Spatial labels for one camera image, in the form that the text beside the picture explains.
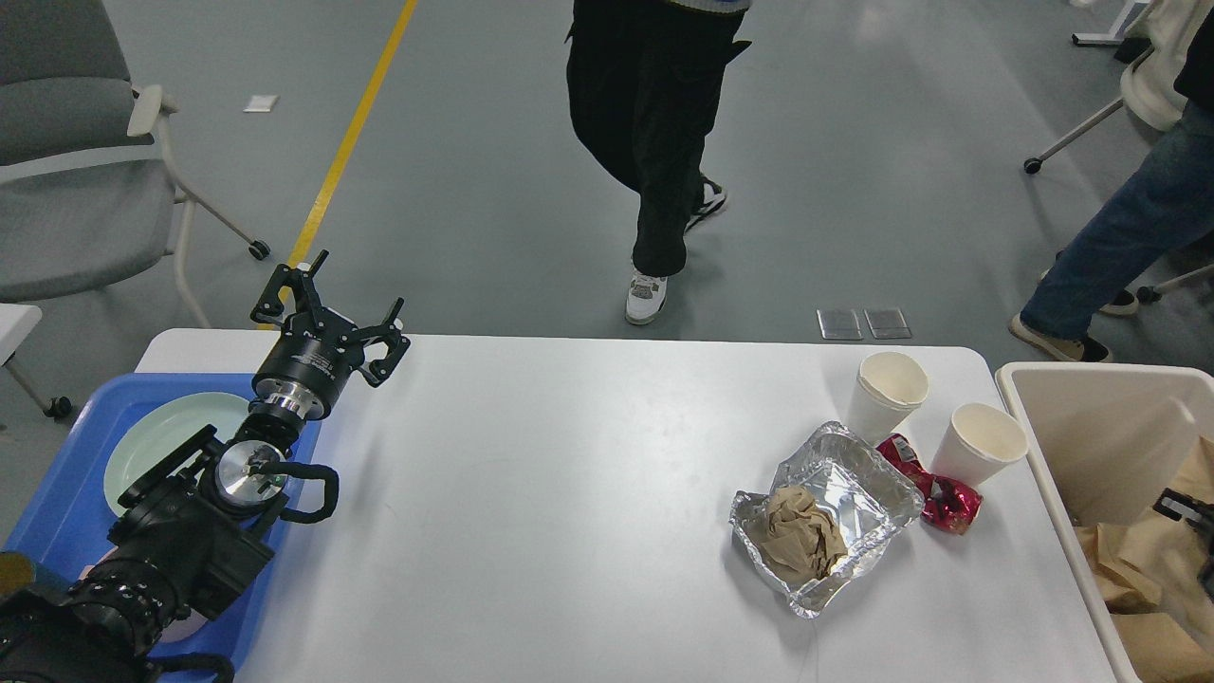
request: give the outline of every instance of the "black pants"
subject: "black pants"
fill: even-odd
[[[699,161],[713,130],[742,13],[660,0],[574,0],[567,69],[578,140],[641,195],[632,264],[665,277],[687,260],[683,227],[703,198]]]

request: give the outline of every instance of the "chair leg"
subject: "chair leg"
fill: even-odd
[[[200,204],[212,216],[217,217],[220,222],[228,226],[228,228],[232,232],[237,233],[237,235],[240,237],[240,239],[244,239],[244,241],[249,244],[249,252],[253,254],[253,257],[260,261],[266,256],[268,256],[270,246],[265,241],[262,241],[261,239],[254,239],[253,237],[249,235],[249,233],[237,227],[234,222],[232,222],[227,216],[220,212],[217,207],[215,207],[214,201],[211,201],[210,199],[204,197],[200,192],[194,189],[188,182],[186,182],[186,178],[181,176],[181,171],[177,167],[176,158],[172,155],[172,142],[171,137],[169,136],[168,116],[161,115],[157,119],[157,133],[160,142],[160,155],[164,158],[164,164],[169,169],[169,175],[172,176],[172,181],[177,183],[177,187],[181,189],[182,193],[185,193],[187,200],[193,200],[194,203]]]
[[[1048,149],[1045,149],[1044,152],[1042,152],[1036,156],[1026,159],[1025,171],[1028,172],[1029,175],[1039,171],[1042,169],[1042,163],[1045,161],[1045,159],[1049,159],[1050,156],[1056,154],[1060,149],[1074,142],[1074,140],[1080,135],[1083,135],[1084,132],[1088,132],[1093,127],[1096,127],[1096,124],[1111,116],[1113,112],[1121,109],[1122,106],[1124,104],[1125,101],[1122,99],[1121,97],[1113,99],[1108,104],[1105,104],[1099,112],[1088,116],[1088,120],[1076,126],[1074,130],[1072,130],[1071,132],[1063,135],[1061,140],[1051,144]]]
[[[1214,263],[1206,267],[1199,267],[1195,271],[1186,272],[1180,277],[1173,277],[1165,281],[1161,281],[1155,285],[1139,286],[1138,298],[1142,303],[1153,303],[1163,297],[1164,294],[1174,289],[1180,289],[1181,286],[1189,284],[1193,279],[1204,279],[1208,277],[1214,277]]]
[[[186,205],[182,209],[181,229],[177,232],[177,246],[172,254],[172,271],[177,281],[177,291],[181,294],[181,300],[186,302],[186,307],[189,308],[189,312],[194,313],[194,318],[198,320],[198,324],[204,329],[210,329],[211,321],[206,319],[206,313],[204,313],[203,307],[198,304],[198,298],[194,297],[194,292],[189,289],[189,283],[186,281],[186,252],[189,250],[189,228],[194,223],[194,209],[197,206],[197,201],[187,199]]]
[[[12,375],[12,379],[17,381],[22,391],[38,404],[38,408],[42,411],[46,417],[67,417],[72,414],[72,402],[67,397],[56,397],[53,399],[42,399],[45,394],[38,392],[34,387],[34,382],[25,375],[25,371],[17,365],[17,362],[12,358],[8,363],[4,365],[5,370]]]

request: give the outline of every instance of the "foil container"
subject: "foil container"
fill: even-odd
[[[776,576],[758,542],[767,534],[767,497],[781,486],[801,485],[839,523],[847,554],[821,580],[788,584]],[[759,575],[788,598],[802,619],[815,619],[844,586],[868,574],[890,540],[923,513],[923,494],[885,459],[838,422],[819,427],[776,468],[767,494],[738,491],[730,524]]]

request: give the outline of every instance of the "white paper cup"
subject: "white paper cup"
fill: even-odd
[[[883,352],[860,364],[844,425],[878,445],[927,399],[927,374],[906,354]]]
[[[986,404],[965,404],[953,411],[931,473],[977,486],[1027,453],[1028,438],[1014,417]]]

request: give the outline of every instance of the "white bin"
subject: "white bin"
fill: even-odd
[[[995,382],[1028,433],[1028,465],[1113,672],[1138,683],[1073,524],[1130,524],[1155,502],[1198,437],[1214,439],[1214,380],[1190,369],[1042,363],[1009,364]]]

